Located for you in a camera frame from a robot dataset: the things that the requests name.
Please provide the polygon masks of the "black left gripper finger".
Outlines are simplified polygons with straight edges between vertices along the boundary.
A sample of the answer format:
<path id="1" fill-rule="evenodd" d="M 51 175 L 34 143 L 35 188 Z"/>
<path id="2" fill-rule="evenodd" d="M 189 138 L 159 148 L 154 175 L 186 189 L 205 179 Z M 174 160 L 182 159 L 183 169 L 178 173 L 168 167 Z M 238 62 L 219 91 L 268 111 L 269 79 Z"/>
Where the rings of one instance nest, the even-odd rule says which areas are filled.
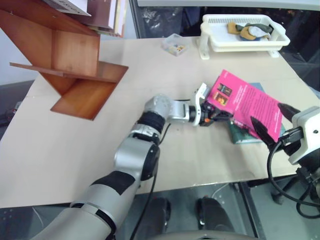
<path id="1" fill-rule="evenodd" d="M 233 117 L 234 115 L 232 113 L 221 111 L 214 117 L 214 121 L 215 122 L 230 121 Z"/>

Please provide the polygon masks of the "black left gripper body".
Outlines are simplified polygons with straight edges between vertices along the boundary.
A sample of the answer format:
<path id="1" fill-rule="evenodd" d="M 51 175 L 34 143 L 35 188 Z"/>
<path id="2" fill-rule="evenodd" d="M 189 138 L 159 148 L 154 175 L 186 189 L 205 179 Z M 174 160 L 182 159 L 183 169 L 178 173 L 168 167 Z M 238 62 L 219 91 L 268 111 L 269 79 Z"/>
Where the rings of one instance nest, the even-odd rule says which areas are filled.
<path id="1" fill-rule="evenodd" d="M 200 105 L 201 108 L 201 115 L 200 115 L 200 121 L 199 125 L 201 127 L 209 127 L 214 122 L 216 122 L 217 119 L 217 109 L 210 104 L 209 102 L 205 101 Z"/>

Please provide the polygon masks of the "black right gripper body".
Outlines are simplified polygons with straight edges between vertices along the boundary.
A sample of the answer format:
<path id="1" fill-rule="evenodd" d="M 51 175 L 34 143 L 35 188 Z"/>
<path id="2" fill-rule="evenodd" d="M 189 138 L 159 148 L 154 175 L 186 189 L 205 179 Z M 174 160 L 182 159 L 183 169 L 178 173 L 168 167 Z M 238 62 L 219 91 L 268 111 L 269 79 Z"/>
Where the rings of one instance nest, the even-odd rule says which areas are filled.
<path id="1" fill-rule="evenodd" d="M 275 152 L 284 151 L 288 156 L 294 154 L 301 147 L 301 138 L 281 136 L 277 142 L 268 145 L 268 149 L 271 152 L 275 149 Z"/>

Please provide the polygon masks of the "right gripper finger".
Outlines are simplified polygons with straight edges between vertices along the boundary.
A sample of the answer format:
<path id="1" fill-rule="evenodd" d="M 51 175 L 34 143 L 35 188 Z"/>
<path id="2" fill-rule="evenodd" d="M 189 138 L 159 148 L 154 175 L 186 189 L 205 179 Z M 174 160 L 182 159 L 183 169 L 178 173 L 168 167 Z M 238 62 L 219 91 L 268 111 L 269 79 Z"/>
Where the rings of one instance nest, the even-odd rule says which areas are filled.
<path id="1" fill-rule="evenodd" d="M 278 108 L 280 109 L 280 112 L 282 115 L 290 122 L 292 122 L 293 116 L 300 113 L 301 111 L 286 104 L 286 103 L 278 103 Z"/>
<path id="2" fill-rule="evenodd" d="M 251 116 L 250 119 L 256 134 L 266 144 L 267 148 L 271 150 L 276 144 L 276 142 L 268 134 L 268 129 L 255 117 Z"/>

